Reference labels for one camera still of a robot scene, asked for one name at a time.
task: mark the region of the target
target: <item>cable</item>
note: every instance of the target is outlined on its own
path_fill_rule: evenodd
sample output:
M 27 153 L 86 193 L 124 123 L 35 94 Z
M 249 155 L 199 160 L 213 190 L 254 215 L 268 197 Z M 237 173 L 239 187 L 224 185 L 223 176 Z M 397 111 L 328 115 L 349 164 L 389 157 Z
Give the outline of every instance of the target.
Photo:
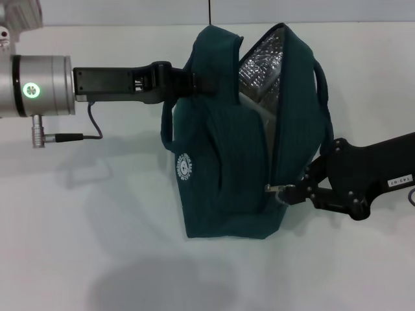
M 93 116 L 91 107 L 94 105 L 94 102 L 88 102 L 88 116 L 91 120 L 92 124 L 94 125 L 95 129 L 98 132 L 98 136 L 92 136 L 92 135 L 84 135 L 84 139 L 102 139 L 104 136 L 102 135 L 101 129 L 99 128 L 98 124 L 95 122 Z
M 408 201 L 409 201 L 409 203 L 411 203 L 413 206 L 415 206 L 415 202 L 414 202 L 414 200 L 412 199 L 412 195 L 414 194 L 414 192 L 415 192 L 415 188 L 413 188 L 411 191 L 409 191 L 409 193 L 408 193 Z

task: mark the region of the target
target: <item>reflective lining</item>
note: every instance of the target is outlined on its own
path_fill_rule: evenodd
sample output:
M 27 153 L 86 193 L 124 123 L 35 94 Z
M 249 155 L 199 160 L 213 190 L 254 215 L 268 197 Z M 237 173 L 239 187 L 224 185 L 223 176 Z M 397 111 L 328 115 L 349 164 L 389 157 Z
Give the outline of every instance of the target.
M 259 112 L 265 127 L 269 159 L 272 159 L 283 59 L 284 28 L 263 40 L 239 69 L 241 104 Z

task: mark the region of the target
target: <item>green bag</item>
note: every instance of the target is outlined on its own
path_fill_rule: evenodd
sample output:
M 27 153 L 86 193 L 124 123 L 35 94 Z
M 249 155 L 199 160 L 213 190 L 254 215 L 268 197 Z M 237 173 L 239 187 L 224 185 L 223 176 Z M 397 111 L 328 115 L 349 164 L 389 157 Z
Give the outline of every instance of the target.
M 189 238 L 276 232 L 287 206 L 266 186 L 297 183 L 333 140 L 326 79 L 311 49 L 284 24 L 239 61 L 242 40 L 204 29 L 185 70 L 215 82 L 217 93 L 163 106 L 161 138 L 176 156 Z

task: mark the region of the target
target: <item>silver connector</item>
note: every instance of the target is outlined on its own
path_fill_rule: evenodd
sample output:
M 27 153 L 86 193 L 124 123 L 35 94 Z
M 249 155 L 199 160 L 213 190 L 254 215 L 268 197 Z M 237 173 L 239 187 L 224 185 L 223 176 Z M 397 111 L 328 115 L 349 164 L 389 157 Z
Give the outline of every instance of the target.
M 45 134 L 44 140 L 45 140 L 45 143 L 55 143 L 56 136 L 55 134 Z
M 45 148 L 45 132 L 41 115 L 32 117 L 32 143 L 33 148 Z

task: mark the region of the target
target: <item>white label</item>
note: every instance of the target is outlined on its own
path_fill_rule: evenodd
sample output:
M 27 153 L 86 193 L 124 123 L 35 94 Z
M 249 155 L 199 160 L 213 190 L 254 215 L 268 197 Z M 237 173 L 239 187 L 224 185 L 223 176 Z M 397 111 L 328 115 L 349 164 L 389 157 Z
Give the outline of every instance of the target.
M 177 174 L 181 180 L 188 180 L 192 174 L 193 164 L 188 154 L 182 154 L 176 165 Z
M 414 181 L 414 178 L 412 178 L 412 175 L 406 175 L 406 176 L 402 176 L 399 178 L 388 180 L 388 186 L 396 187 L 404 183 L 410 183 L 411 181 Z

